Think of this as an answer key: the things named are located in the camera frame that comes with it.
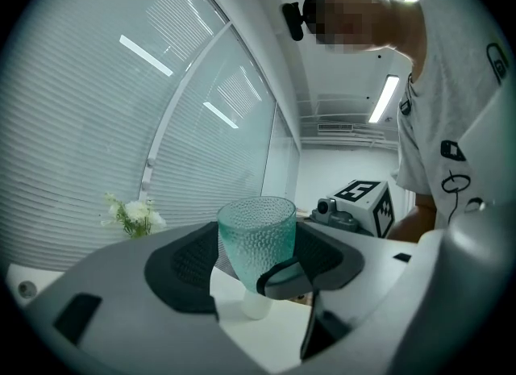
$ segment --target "neck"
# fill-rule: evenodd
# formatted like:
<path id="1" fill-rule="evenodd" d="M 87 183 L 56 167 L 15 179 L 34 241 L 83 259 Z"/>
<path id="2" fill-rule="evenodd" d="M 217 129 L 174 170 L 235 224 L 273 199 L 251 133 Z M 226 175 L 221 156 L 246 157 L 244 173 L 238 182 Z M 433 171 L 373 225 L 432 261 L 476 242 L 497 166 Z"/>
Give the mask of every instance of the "neck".
<path id="1" fill-rule="evenodd" d="M 389 48 L 406 56 L 414 67 L 422 65 L 427 35 L 421 7 L 414 2 L 391 0 L 392 20 Z"/>

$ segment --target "flower bouquet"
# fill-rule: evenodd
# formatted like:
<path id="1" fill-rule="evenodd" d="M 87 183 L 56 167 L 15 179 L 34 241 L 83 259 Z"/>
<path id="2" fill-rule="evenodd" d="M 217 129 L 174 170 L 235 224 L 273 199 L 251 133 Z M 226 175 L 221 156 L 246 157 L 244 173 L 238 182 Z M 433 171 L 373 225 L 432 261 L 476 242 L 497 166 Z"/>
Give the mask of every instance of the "flower bouquet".
<path id="1" fill-rule="evenodd" d="M 109 214 L 112 219 L 102 221 L 103 226 L 113 223 L 121 223 L 123 230 L 132 238 L 151 235 L 163 230 L 167 223 L 154 210 L 151 200 L 146 202 L 124 203 L 116 199 L 113 194 L 106 193 L 106 201 L 110 204 Z"/>

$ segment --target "t-shirt sleeve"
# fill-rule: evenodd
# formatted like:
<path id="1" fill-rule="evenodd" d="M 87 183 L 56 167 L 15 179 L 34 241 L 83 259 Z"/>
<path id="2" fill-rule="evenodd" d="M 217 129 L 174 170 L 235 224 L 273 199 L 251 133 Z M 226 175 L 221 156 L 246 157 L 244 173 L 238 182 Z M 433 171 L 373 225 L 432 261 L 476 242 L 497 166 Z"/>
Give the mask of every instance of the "t-shirt sleeve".
<path id="1" fill-rule="evenodd" d="M 430 195 L 427 174 L 414 139 L 414 132 L 408 118 L 398 111 L 397 125 L 400 135 L 400 168 L 396 183 L 417 194 Z"/>

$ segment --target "teal glass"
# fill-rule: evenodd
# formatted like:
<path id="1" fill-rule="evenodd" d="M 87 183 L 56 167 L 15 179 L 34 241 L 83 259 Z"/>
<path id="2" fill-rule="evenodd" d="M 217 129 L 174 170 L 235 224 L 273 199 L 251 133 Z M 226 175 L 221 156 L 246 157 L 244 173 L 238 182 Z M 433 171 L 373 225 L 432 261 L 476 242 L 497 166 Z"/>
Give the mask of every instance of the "teal glass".
<path id="1" fill-rule="evenodd" d="M 256 283 L 273 266 L 290 259 L 296 238 L 296 206 L 284 198 L 245 198 L 217 214 L 227 257 L 244 286 Z"/>

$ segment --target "glass cup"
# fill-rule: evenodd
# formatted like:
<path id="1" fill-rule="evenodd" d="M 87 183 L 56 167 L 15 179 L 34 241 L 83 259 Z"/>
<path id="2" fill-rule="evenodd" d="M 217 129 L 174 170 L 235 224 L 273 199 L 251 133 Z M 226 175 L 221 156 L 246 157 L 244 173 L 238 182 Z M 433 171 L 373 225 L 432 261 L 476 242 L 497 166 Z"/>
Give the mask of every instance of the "glass cup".
<path id="1" fill-rule="evenodd" d="M 236 275 L 255 294 L 260 276 L 293 256 L 296 206 L 289 200 L 245 198 L 219 210 L 217 220 Z"/>

